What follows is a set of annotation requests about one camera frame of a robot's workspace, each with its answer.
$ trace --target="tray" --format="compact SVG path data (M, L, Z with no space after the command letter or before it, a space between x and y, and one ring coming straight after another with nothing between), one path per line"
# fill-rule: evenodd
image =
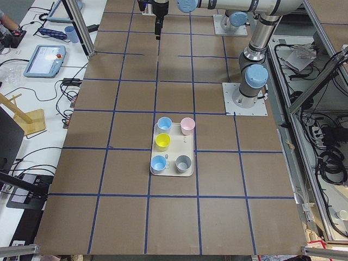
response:
M154 174L156 176L172 176L172 177L189 177L194 173L194 137L193 135L183 135L181 132L180 123L173 123L170 129L169 136L171 142L169 148L166 151L159 151L156 148L156 137L159 134L157 124L154 127L153 142L151 150L151 159L157 155L162 155L167 160L165 170L160 174ZM175 160L180 155L186 155L190 157L192 164L191 167L185 173L179 173L175 166Z

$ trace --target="cup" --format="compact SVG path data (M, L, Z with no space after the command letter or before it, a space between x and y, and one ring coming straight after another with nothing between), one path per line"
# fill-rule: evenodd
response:
M170 136L166 133L161 133L156 137L156 146L159 151L166 151L170 144Z
M66 33L67 38L73 42L74 44L76 44L78 42L78 36L77 33L75 31L74 26L67 26L64 28L64 31Z
M191 118L183 118L180 122L180 126L181 126L181 132L184 135L190 135L192 134L192 130L195 128L196 123Z
M161 155L154 156L151 159L150 170L153 174L160 174L164 171L167 165L167 160Z
M191 159L186 155L179 156L175 161L176 169L180 173L185 173L186 171L188 171L188 169L191 167L191 164Z
M172 120L168 117L162 117L157 121L157 127L159 133L169 134L172 127Z

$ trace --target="metal plate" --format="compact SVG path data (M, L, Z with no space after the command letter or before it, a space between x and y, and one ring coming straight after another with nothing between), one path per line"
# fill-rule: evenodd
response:
M213 15L215 35L243 36L243 37L248 36L248 32L247 32L245 26L240 26L240 27L238 27L237 30L232 30L232 31L224 30L220 24L223 17L224 17L224 15Z
M250 109L241 108L233 102L232 94L235 89L239 88L239 85L240 83L222 83L226 115L268 116L264 99L257 100L254 107Z

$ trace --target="blue joint cap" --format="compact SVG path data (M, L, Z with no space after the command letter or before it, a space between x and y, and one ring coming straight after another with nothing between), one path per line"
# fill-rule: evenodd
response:
M189 13L196 10L198 0L177 0L178 8L183 13Z
M262 88L268 79L268 71L261 64L251 65L245 72L246 83L254 89Z
M248 15L244 12L235 12L229 17L231 25L239 27L248 21Z

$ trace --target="blue cup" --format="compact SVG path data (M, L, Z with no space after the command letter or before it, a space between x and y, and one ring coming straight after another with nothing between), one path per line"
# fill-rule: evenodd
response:
M76 44L78 42L78 36L77 33L75 31L74 26L67 26L64 28L64 31L66 33L67 38L73 42L74 44Z
M161 155L157 155L151 159L150 170L153 174L160 174L164 171L167 160Z
M172 120L168 117L162 117L157 122L158 132L169 134L172 127Z

